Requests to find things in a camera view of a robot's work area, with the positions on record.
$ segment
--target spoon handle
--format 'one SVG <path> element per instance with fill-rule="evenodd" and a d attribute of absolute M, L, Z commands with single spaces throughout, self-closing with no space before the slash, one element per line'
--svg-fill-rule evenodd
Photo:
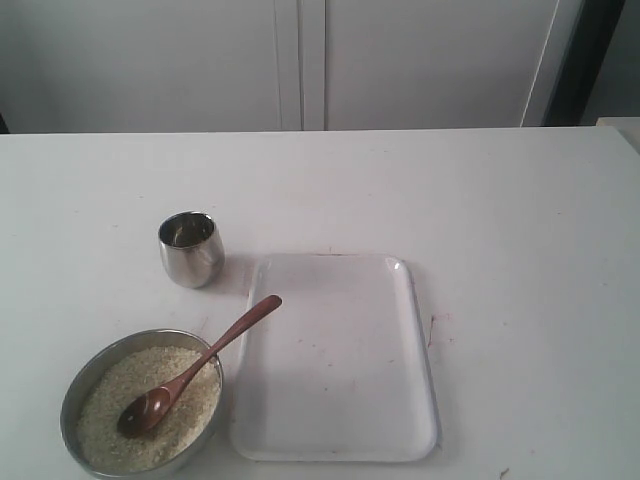
<path fill-rule="evenodd" d="M 277 295 L 269 295 L 267 298 L 260 300 L 249 311 L 241 316 L 231 327 L 227 330 L 220 339 L 214 343 L 208 350 L 202 353 L 202 356 L 196 360 L 184 373 L 178 378 L 181 379 L 186 386 L 195 377 L 196 373 L 209 361 L 211 358 L 229 345 L 233 340 L 238 338 L 249 328 L 253 327 L 256 323 L 262 320 L 264 317 L 273 312 L 276 308 L 282 305 L 282 299 Z"/>

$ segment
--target uncooked rice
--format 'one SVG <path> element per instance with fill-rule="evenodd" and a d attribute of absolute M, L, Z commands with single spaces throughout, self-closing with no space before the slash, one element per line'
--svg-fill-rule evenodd
<path fill-rule="evenodd" d="M 130 439 L 116 425 L 133 400 L 179 375 L 199 356 L 186 348 L 151 347 L 107 370 L 78 421 L 78 439 L 87 461 L 104 472 L 136 472 L 158 466 L 187 448 L 211 419 L 220 396 L 220 378 L 211 363 L 200 370 L 151 432 Z"/>

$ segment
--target metal bowl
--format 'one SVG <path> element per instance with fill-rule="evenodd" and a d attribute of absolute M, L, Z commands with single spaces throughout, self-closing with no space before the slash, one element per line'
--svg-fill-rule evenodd
<path fill-rule="evenodd" d="M 82 455 L 80 443 L 77 435 L 77 425 L 87 396 L 93 391 L 97 382 L 102 378 L 104 372 L 109 367 L 115 365 L 120 360 L 134 352 L 139 352 L 149 347 L 183 347 L 190 350 L 204 351 L 209 348 L 207 342 L 200 337 L 180 330 L 147 330 L 145 332 L 129 335 L 117 342 L 112 343 L 107 348 L 93 357 L 82 370 L 76 375 L 67 394 L 62 402 L 60 412 L 60 430 L 62 439 L 69 450 L 69 453 L 82 468 L 96 478 L 135 478 L 151 479 L 169 475 L 182 467 L 213 435 L 220 423 L 222 416 L 222 396 L 224 391 L 224 377 L 222 365 L 218 357 L 214 357 L 211 363 L 214 364 L 220 376 L 220 395 L 218 403 L 214 407 L 211 420 L 205 426 L 202 433 L 182 452 L 154 468 L 131 473 L 103 472 L 93 468 Z"/>

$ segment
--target cabinet door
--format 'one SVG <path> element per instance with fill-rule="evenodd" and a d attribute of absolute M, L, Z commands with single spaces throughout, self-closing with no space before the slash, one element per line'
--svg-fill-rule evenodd
<path fill-rule="evenodd" d="M 540 124 L 581 0 L 326 4 L 324 120 L 342 130 Z"/>
<path fill-rule="evenodd" d="M 1 3 L 14 133 L 300 129 L 296 0 Z"/>

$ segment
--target metal cup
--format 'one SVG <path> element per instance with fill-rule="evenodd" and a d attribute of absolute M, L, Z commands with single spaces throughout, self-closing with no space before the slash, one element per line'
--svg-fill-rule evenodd
<path fill-rule="evenodd" d="M 158 230 L 162 265 L 178 285 L 199 288 L 224 265 L 218 227 L 206 213 L 184 212 L 168 218 Z"/>

